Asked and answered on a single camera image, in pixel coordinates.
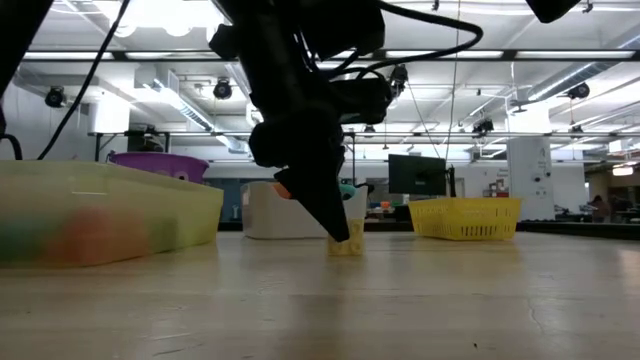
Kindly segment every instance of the purple bin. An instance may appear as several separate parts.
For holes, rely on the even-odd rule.
[[[189,156],[164,153],[130,152],[114,154],[109,157],[114,164],[171,176],[202,184],[204,172],[209,168],[206,161]]]

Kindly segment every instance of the cable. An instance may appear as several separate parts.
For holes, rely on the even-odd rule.
[[[13,156],[16,160],[22,160],[22,147],[20,146],[20,142],[18,139],[9,134],[0,135],[0,139],[7,139],[11,143],[11,147],[13,147]]]
[[[56,129],[55,133],[53,134],[53,137],[51,138],[51,140],[49,140],[49,143],[47,144],[45,149],[42,151],[40,156],[38,156],[38,160],[43,160],[47,156],[47,154],[49,154],[49,152],[51,151],[51,149],[55,145],[56,141],[60,137],[60,134],[62,133],[62,130],[64,129],[64,127],[69,122],[69,119],[71,119],[71,116],[73,115],[73,113],[78,109],[78,106],[80,106],[80,102],[82,101],[82,97],[84,96],[84,94],[89,89],[89,85],[91,84],[91,80],[93,79],[93,76],[95,75],[96,70],[98,69],[98,65],[100,65],[100,61],[102,60],[102,56],[107,51],[107,47],[109,46],[109,43],[111,42],[111,39],[113,39],[114,34],[118,30],[118,26],[120,25],[120,20],[122,20],[122,17],[124,16],[124,13],[127,11],[127,7],[129,6],[130,2],[131,2],[131,0],[122,0],[122,5],[120,6],[120,11],[118,12],[118,16],[116,17],[115,21],[113,22],[113,25],[111,26],[111,29],[109,29],[109,32],[107,33],[107,37],[104,39],[104,42],[102,43],[102,46],[100,46],[100,50],[98,51],[98,54],[96,55],[95,60],[93,60],[93,64],[91,65],[91,69],[89,69],[89,73],[87,74],[87,77],[84,79],[84,83],[82,84],[82,87],[80,88],[80,92],[78,92],[78,96],[76,96],[75,100],[73,101],[73,104],[71,104],[71,107],[69,108],[69,111],[67,111],[67,114],[64,116],[64,118],[62,118],[62,121],[60,121],[60,125],[58,125],[58,128]]]
[[[360,54],[358,53],[358,51],[354,51],[353,54],[349,55],[349,57],[340,65],[338,65],[337,67],[327,71],[328,73],[328,77],[329,79],[333,79],[334,77],[338,76],[338,75],[334,75],[333,74],[339,74],[341,71],[343,71],[344,69],[346,69],[347,67],[349,67],[349,65],[353,64],[356,60],[358,60],[358,58],[360,57]]]
[[[378,63],[370,65],[369,67],[367,67],[367,69],[376,70],[376,69],[380,69],[387,66],[400,65],[400,64],[406,64],[414,61],[424,61],[424,60],[436,59],[442,56],[453,55],[460,51],[464,51],[473,47],[474,45],[479,43],[480,40],[482,40],[482,38],[484,37],[484,31],[482,31],[482,28],[475,24],[471,24],[468,22],[460,21],[460,20],[454,20],[447,17],[443,17],[443,16],[427,14],[427,13],[423,13],[423,12],[415,11],[411,9],[406,9],[400,6],[389,4],[387,2],[384,2],[383,0],[373,0],[373,1],[375,1],[378,4],[378,7],[381,10],[385,10],[392,14],[396,14],[402,17],[406,17],[406,18],[410,18],[410,19],[414,19],[414,20],[418,20],[418,21],[422,21],[430,24],[442,25],[449,28],[470,32],[472,34],[475,34],[475,37],[470,41],[467,41],[461,45],[457,45],[449,49],[438,50],[428,54],[407,56],[399,59],[390,59],[390,60],[380,61]]]
[[[458,0],[458,21],[460,21],[460,7],[462,0]],[[456,46],[460,44],[460,29],[456,31]],[[456,62],[453,64],[453,85],[451,86],[451,112],[449,113],[449,134],[447,134],[447,152],[444,155],[445,164],[449,160],[449,145],[451,145],[451,131],[453,129],[453,112],[456,106],[456,80],[458,77],[458,55],[456,54]]]
[[[440,158],[440,153],[438,152],[438,148],[436,147],[436,144],[431,139],[431,133],[429,133],[429,129],[427,129],[427,124],[425,124],[424,118],[420,113],[420,108],[418,107],[418,100],[416,100],[416,96],[413,94],[413,89],[411,88],[411,83],[409,83],[409,80],[407,80],[407,85],[408,85],[407,87],[409,88],[409,92],[411,93],[411,98],[413,98],[413,104],[415,105],[416,111],[418,112],[418,116],[420,117],[420,122],[424,127],[424,131],[427,133],[427,136],[429,137],[429,142],[433,146],[433,150],[436,152],[436,155],[438,156],[438,158]]]

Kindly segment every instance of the desk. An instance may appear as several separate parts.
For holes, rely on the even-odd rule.
[[[2,360],[639,359],[640,242],[243,239],[0,270]]]

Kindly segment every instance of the monitor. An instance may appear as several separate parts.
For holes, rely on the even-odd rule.
[[[389,193],[447,195],[447,162],[421,156],[389,155]]]

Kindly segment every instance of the yellow basket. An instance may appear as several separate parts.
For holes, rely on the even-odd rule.
[[[448,240],[508,240],[516,232],[521,199],[446,198],[409,203],[414,231]]]

